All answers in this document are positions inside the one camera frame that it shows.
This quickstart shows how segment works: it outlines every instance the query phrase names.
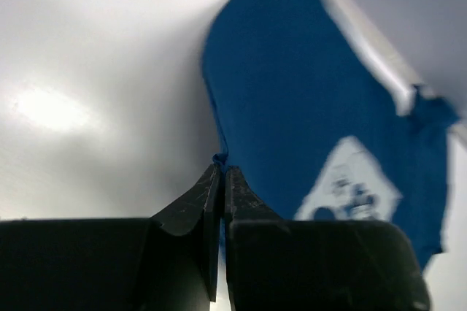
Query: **shirt logo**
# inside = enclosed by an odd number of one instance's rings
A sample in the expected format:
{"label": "shirt logo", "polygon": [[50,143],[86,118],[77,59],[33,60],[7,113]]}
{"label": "shirt logo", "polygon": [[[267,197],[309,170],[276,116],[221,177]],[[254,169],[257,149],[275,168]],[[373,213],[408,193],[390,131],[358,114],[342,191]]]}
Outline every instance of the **shirt logo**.
{"label": "shirt logo", "polygon": [[295,219],[391,221],[401,198],[375,157],[349,136],[329,153]]}

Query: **folded t-shirt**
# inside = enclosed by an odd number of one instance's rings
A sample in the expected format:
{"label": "folded t-shirt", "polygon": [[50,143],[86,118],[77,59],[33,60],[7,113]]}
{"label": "folded t-shirt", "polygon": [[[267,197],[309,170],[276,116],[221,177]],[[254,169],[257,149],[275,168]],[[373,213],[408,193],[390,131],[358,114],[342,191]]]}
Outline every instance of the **folded t-shirt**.
{"label": "folded t-shirt", "polygon": [[230,0],[202,61],[222,152],[283,218],[386,220],[423,268],[441,252],[447,198],[442,99],[399,117],[320,0]]}

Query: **bright spot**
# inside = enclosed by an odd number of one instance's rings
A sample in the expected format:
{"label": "bright spot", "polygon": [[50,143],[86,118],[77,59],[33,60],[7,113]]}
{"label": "bright spot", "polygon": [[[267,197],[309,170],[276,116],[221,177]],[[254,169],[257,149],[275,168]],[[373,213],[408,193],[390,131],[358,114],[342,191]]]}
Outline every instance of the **bright spot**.
{"label": "bright spot", "polygon": [[79,104],[55,91],[27,90],[17,97],[16,107],[30,121],[54,131],[71,131],[87,120]]}

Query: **white graphic patch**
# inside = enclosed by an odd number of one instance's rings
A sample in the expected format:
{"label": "white graphic patch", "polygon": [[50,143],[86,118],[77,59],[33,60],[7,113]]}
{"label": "white graphic patch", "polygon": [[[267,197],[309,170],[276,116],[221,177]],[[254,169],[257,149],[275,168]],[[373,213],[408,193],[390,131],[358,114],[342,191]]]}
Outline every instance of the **white graphic patch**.
{"label": "white graphic patch", "polygon": [[390,221],[401,198],[375,157],[349,136],[329,153],[295,219]]}

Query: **blue fabric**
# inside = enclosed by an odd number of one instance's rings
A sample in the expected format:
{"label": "blue fabric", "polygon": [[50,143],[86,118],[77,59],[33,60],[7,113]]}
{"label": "blue fabric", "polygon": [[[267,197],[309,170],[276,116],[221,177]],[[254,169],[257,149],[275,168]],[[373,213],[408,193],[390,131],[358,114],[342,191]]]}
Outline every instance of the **blue fabric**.
{"label": "blue fabric", "polygon": [[457,117],[419,93],[398,117],[320,0],[230,0],[202,64],[222,145],[215,161],[240,166],[279,215],[392,221],[422,268],[441,252]]}

